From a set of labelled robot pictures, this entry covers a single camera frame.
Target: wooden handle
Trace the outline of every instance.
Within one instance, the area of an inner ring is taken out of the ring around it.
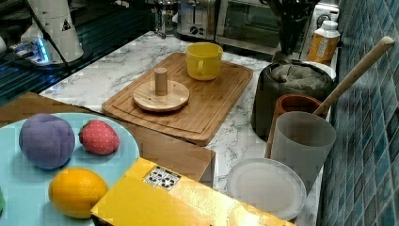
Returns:
[[[328,95],[322,104],[313,112],[313,115],[320,115],[347,91],[385,52],[395,43],[393,39],[386,36],[367,53],[366,56],[352,69],[345,79]]]
[[[155,72],[155,94],[157,96],[168,95],[168,70],[156,68]]]

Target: yellow ball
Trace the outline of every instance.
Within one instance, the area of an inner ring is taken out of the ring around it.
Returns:
[[[84,168],[67,168],[49,185],[49,199],[64,215],[90,218],[91,208],[105,195],[108,186],[96,172]]]

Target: wooden table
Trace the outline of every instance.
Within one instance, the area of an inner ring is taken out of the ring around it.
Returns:
[[[116,121],[132,133],[138,144],[141,157],[208,186],[213,184],[215,152],[133,125],[130,122],[112,119],[89,109],[67,105],[42,97],[33,92],[27,92],[0,107],[0,127],[27,119],[38,113],[52,114],[61,112],[90,113]]]

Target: marble countertop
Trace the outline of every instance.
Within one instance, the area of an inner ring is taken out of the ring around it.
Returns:
[[[102,103],[128,86],[141,74],[174,52],[185,53],[190,42],[168,36],[162,40],[148,32],[40,93],[42,96],[97,112]],[[214,188],[226,192],[227,174],[237,162],[247,158],[263,158],[265,141],[252,130],[250,117],[262,69],[270,64],[254,57],[224,53],[223,60],[246,66],[253,77],[246,90],[222,123],[212,141],[205,147],[216,152]],[[315,225],[321,174],[307,198],[297,225]]]

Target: blue tile wall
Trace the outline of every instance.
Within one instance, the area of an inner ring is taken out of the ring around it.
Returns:
[[[341,6],[340,81],[384,36],[396,44],[332,108],[318,224],[399,225],[399,0]]]

